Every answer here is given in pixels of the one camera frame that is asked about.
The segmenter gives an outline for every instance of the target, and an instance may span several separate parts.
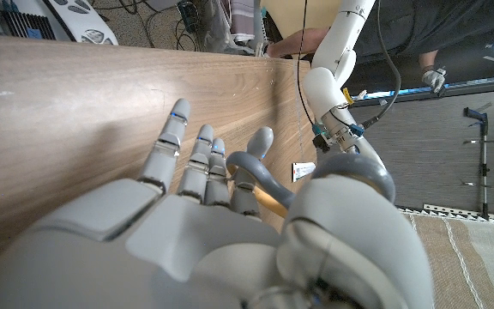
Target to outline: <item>white glove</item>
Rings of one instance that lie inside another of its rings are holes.
[[[445,83],[445,70],[429,70],[422,75],[422,82],[432,88],[432,91],[438,93]]]

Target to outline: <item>white robotic arm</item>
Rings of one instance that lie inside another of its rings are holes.
[[[364,129],[356,125],[348,111],[348,102],[341,91],[352,74],[356,63],[353,47],[374,3],[375,0],[342,2],[333,26],[317,48],[303,86],[316,120],[327,129],[328,138],[323,140],[320,136],[320,142],[337,142],[342,151],[366,156],[383,166],[363,137]]]
[[[342,108],[340,86],[373,2],[343,4],[304,80],[317,119],[355,154],[318,164],[295,195],[259,161],[269,128],[225,158],[204,125],[173,194],[190,117],[181,99],[137,180],[63,205],[0,257],[0,308],[431,308],[425,249],[393,205],[390,174]],[[289,210],[281,234],[260,222],[255,184]]]

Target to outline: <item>electronic device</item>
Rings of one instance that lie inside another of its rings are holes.
[[[43,0],[70,39],[117,45],[116,36],[86,0]]]

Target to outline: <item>sneaker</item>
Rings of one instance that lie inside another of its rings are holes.
[[[266,53],[266,50],[268,49],[268,45],[270,44],[271,43],[268,41],[258,43],[255,49],[255,57],[270,58],[270,56]]]

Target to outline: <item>wood grain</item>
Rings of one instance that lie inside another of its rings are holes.
[[[134,178],[179,98],[190,121],[177,187],[202,124],[226,152],[267,125],[268,170],[295,191],[291,163],[315,161],[293,62],[185,51],[0,38],[0,251],[59,205]],[[308,64],[301,64],[301,76]],[[279,216],[262,210],[280,228]]]
[[[424,203],[481,211],[480,188],[463,185],[479,182],[479,139],[475,121],[463,117],[464,107],[485,109],[489,140],[494,140],[494,92],[447,97],[439,100],[394,104],[383,120],[365,132],[395,181],[396,204],[423,207]],[[357,121],[376,115],[380,106],[353,108]],[[322,161],[327,155],[318,155]],[[491,171],[488,182],[489,211],[494,214],[494,143],[487,146]]]

